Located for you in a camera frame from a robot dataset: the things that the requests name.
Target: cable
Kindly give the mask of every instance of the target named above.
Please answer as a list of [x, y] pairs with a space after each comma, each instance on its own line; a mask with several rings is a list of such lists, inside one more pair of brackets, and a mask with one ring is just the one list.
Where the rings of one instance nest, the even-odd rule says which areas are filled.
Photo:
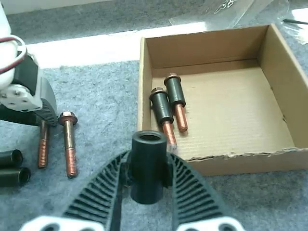
[[16, 67], [24, 60], [25, 56], [27, 55], [26, 44], [21, 38], [15, 35], [9, 35], [7, 37], [0, 38], [0, 43], [8, 41], [19, 41], [21, 43], [22, 51], [9, 65], [0, 67], [0, 75]]

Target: hex bolt head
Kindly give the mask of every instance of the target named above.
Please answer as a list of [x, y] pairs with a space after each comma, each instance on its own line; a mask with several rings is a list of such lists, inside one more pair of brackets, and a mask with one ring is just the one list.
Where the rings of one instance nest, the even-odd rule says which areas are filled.
[[60, 115], [60, 117], [58, 119], [58, 123], [63, 126], [64, 122], [67, 121], [67, 120], [72, 121], [73, 125], [75, 125], [78, 122], [78, 119], [75, 116], [75, 114], [72, 113], [72, 112], [67, 111], [67, 112], [62, 112], [61, 113], [61, 115]]

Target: cardboard box flap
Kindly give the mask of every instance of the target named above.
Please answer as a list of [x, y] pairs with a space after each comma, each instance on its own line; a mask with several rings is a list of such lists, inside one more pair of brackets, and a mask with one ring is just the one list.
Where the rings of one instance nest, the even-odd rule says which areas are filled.
[[147, 38], [153, 68], [253, 59], [268, 26]]
[[308, 147], [308, 83], [300, 64], [275, 25], [271, 25], [258, 62], [274, 92], [298, 148]]

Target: carpet surface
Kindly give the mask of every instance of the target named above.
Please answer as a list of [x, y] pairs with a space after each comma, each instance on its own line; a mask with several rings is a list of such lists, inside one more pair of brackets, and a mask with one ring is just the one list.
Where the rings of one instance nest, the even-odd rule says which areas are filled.
[[[71, 110], [79, 176], [65, 172], [63, 128], [51, 129], [49, 165], [37, 169], [39, 128], [0, 121], [0, 151], [20, 149], [31, 181], [20, 189], [0, 189], [0, 230], [17, 231], [40, 215], [60, 215], [90, 175], [131, 145], [136, 130], [139, 74], [138, 31], [153, 33], [169, 19], [200, 8], [203, 0], [116, 0], [9, 15], [13, 34], [31, 44], [54, 90], [58, 114]], [[290, 8], [308, 7], [291, 1]], [[274, 7], [238, 26], [275, 22]], [[308, 45], [300, 45], [279, 25], [308, 74]], [[308, 171], [208, 177], [248, 231], [306, 231]], [[171, 195], [151, 206], [124, 198], [122, 230], [171, 230]]]

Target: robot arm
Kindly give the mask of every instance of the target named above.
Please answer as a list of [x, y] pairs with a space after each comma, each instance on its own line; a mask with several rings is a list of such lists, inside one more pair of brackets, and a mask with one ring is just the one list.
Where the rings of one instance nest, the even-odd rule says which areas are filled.
[[0, 53], [0, 120], [34, 126], [46, 120], [55, 126], [56, 100], [52, 88], [42, 77], [35, 58], [27, 53], [23, 40], [11, 35], [1, 2]]

